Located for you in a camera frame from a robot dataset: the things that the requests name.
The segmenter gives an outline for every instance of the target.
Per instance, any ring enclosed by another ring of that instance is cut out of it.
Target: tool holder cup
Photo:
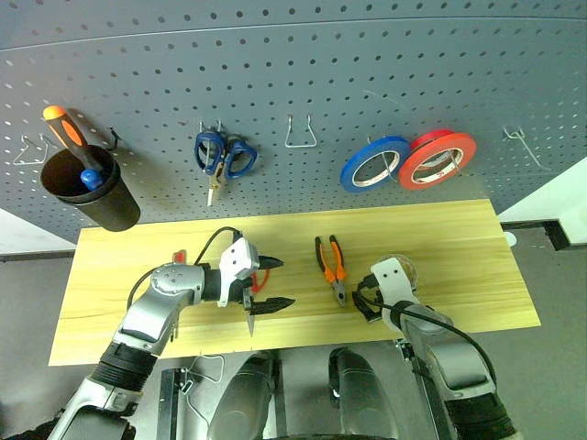
[[[70,206],[75,206],[108,231],[129,229],[140,218],[140,208],[120,175],[120,167],[105,149],[88,146],[91,154],[103,166],[104,184],[88,190],[80,179],[83,164],[67,149],[45,163],[41,183],[45,189]]]

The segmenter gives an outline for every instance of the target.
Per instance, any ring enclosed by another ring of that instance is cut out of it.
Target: blue tape roll
[[[410,144],[403,137],[387,136],[377,139],[367,147],[360,149],[342,167],[342,171],[340,172],[340,184],[342,187],[349,193],[362,193],[363,191],[379,188],[389,181],[391,179],[390,173],[386,171],[366,181],[358,181],[356,179],[357,171],[361,166],[374,156],[381,155],[384,152],[395,153],[393,159],[388,160],[391,175],[395,176],[410,155]]]

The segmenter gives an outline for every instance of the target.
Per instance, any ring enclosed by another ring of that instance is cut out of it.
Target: white wall
[[[0,225],[0,254],[75,249],[73,243],[2,209]]]
[[[587,158],[503,211],[499,219],[559,220],[573,245],[587,243]]]

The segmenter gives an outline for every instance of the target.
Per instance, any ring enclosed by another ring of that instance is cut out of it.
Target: orange-handled pliers
[[[318,266],[324,273],[324,278],[327,279],[328,283],[332,286],[332,290],[334,291],[334,295],[337,298],[338,304],[340,307],[345,307],[347,305],[347,294],[345,291],[345,285],[343,284],[343,280],[347,276],[345,272],[345,260],[342,256],[342,251],[340,250],[340,246],[338,245],[337,238],[335,236],[330,236],[330,246],[334,251],[334,255],[337,259],[337,271],[333,271],[329,266],[324,258],[324,249],[322,248],[322,240],[319,236],[315,239],[316,245],[316,259],[318,260]]]

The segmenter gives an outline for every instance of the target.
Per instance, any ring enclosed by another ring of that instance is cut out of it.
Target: wooden board
[[[488,200],[280,214],[136,225],[126,232],[83,229],[61,307],[50,365],[95,363],[125,314],[130,288],[148,269],[186,248],[193,261],[221,226],[245,233],[262,255],[285,261],[260,297],[295,298],[293,306],[258,316],[254,337],[242,307],[216,303],[186,308],[179,338],[163,358],[262,348],[374,341],[394,337],[367,324],[352,306],[341,309],[314,252],[315,236],[335,234],[348,273],[347,291],[382,256],[400,253],[416,266],[420,300],[467,332],[540,325],[536,310]],[[217,267],[230,243],[220,237],[203,261]],[[332,253],[328,247],[327,257]],[[147,287],[147,281],[139,292]]]

